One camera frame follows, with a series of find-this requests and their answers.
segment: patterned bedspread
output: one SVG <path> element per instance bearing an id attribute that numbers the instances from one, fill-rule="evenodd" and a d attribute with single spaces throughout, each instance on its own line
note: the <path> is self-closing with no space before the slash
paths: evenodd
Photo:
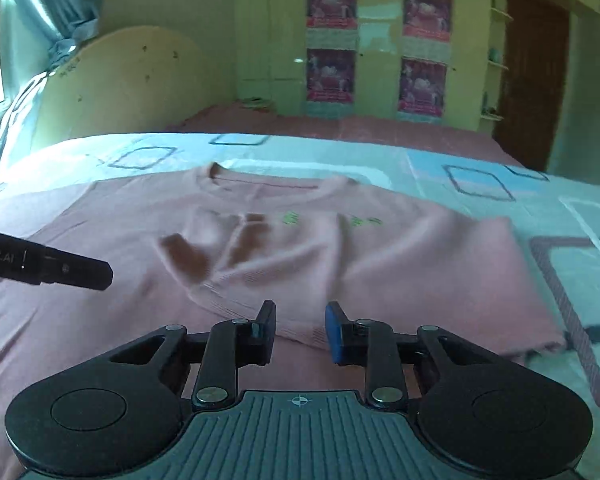
<path id="1" fill-rule="evenodd" d="M 531 357 L 528 366 L 588 403 L 594 436 L 580 472 L 600 479 L 600 187 L 517 166 L 376 144 L 245 134 L 123 134 L 69 140 L 35 153 L 0 174 L 0 194 L 185 170 L 212 160 L 247 173 L 345 174 L 475 218 L 510 217 L 538 289 L 569 345 L 558 355 Z M 3 231 L 32 234 L 19 232 L 18 226 Z"/>

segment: metal screw head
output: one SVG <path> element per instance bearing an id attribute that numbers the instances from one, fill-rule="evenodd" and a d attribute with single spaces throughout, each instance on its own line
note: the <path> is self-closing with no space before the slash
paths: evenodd
<path id="1" fill-rule="evenodd" d="M 402 392 L 398 388 L 376 388 L 371 396 L 378 402 L 398 402 L 402 398 Z"/>
<path id="2" fill-rule="evenodd" d="M 204 402 L 205 404 L 213 404 L 215 402 L 221 402 L 225 400 L 229 394 L 226 390 L 222 388 L 218 388 L 216 386 L 210 386 L 208 388 L 202 388 L 196 394 L 196 397 L 200 402 Z"/>

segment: wall shelf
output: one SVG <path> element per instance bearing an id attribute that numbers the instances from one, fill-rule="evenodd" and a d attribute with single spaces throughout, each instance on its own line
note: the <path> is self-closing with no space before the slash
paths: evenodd
<path id="1" fill-rule="evenodd" d="M 493 121 L 495 123 L 499 123 L 501 120 L 504 119 L 504 117 L 500 116 L 500 115 L 494 115 L 494 114 L 482 114 L 480 116 L 480 118 L 483 121 Z"/>
<path id="2" fill-rule="evenodd" d="M 497 22 L 510 23 L 513 21 L 513 18 L 504 12 L 504 10 L 496 9 L 495 7 L 491 7 L 491 18 Z"/>
<path id="3" fill-rule="evenodd" d="M 500 70 L 509 70 L 509 68 L 504 66 L 502 63 L 496 63 L 492 60 L 489 60 L 489 65 L 499 68 Z"/>

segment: wooden door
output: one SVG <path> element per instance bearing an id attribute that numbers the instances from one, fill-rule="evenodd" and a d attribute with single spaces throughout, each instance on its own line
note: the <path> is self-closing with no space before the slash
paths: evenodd
<path id="1" fill-rule="evenodd" d="M 558 126 L 569 48 L 569 13 L 545 0 L 507 0 L 500 113 L 494 138 L 527 168 L 544 171 Z"/>

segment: pink t-shirt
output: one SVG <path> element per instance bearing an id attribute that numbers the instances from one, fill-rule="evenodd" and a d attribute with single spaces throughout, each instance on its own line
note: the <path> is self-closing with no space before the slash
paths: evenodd
<path id="1" fill-rule="evenodd" d="M 496 352 L 563 343 L 506 218 L 475 221 L 340 176 L 262 177 L 215 164 L 26 203 L 58 209 L 67 197 L 78 198 L 30 239 L 106 260 L 114 280 L 97 292 L 0 279 L 0 479 L 21 471 L 2 421 L 19 391 L 159 326 L 206 332 L 253 318 L 264 300 L 278 307 L 272 363 L 241 370 L 241 388 L 362 388 L 361 369 L 330 363 L 331 300 L 350 319 L 406 333 L 436 324 Z M 26 225 L 18 200 L 0 200 L 0 218 Z"/>

